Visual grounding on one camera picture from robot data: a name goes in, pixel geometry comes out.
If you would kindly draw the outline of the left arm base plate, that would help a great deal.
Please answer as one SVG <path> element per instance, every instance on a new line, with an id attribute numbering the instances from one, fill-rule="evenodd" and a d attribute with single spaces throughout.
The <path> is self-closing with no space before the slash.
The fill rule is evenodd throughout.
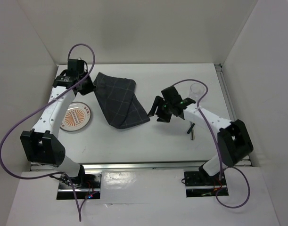
<path id="1" fill-rule="evenodd" d="M 77 199 L 83 200 L 86 196 L 89 196 L 90 200 L 100 199 L 101 178 L 101 172 L 94 172 L 86 174 L 85 181 L 81 185 L 74 184 Z M 64 175 L 59 179 L 56 199 L 73 200 L 74 194 L 68 179 Z"/>

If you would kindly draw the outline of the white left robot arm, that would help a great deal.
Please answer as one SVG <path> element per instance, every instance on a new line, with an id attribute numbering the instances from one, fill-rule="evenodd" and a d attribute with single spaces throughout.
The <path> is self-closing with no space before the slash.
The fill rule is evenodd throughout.
<path id="1" fill-rule="evenodd" d="M 65 147 L 58 140 L 58 134 L 66 111 L 76 95 L 87 95 L 95 89 L 87 72 L 88 65 L 85 61 L 69 59 L 67 69 L 53 81 L 49 98 L 51 104 L 44 109 L 33 128 L 23 131 L 20 136 L 28 161 L 66 173 L 70 184 L 76 188 L 85 184 L 85 170 L 81 164 L 67 157 Z"/>

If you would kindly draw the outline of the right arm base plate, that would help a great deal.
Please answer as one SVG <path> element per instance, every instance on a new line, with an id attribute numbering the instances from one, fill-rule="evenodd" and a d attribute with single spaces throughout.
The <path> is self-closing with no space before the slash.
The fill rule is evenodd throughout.
<path id="1" fill-rule="evenodd" d="M 225 178 L 218 179 L 219 173 L 213 177 L 204 178 L 198 171 L 185 171 L 181 182 L 185 185 L 186 197 L 211 197 L 219 191 L 219 196 L 228 196 Z"/>

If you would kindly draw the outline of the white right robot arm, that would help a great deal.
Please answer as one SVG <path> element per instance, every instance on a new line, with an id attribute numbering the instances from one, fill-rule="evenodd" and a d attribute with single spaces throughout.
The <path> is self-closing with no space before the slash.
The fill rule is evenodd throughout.
<path id="1" fill-rule="evenodd" d="M 253 144 L 243 121 L 222 118 L 203 107 L 191 98 L 182 99 L 174 86 L 161 91 L 156 96 L 148 113 L 157 116 L 158 122 L 169 123 L 174 115 L 210 131 L 217 155 L 199 167 L 199 181 L 208 185 L 215 176 L 234 167 L 253 151 Z"/>

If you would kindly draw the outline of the dark checked cloth placemat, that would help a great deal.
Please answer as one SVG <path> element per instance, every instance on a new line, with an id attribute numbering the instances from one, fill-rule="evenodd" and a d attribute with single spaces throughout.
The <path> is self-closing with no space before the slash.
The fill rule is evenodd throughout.
<path id="1" fill-rule="evenodd" d="M 117 78 L 98 73 L 93 84 L 95 96 L 108 124 L 116 129 L 128 129 L 150 121 L 135 95 L 133 79 Z"/>

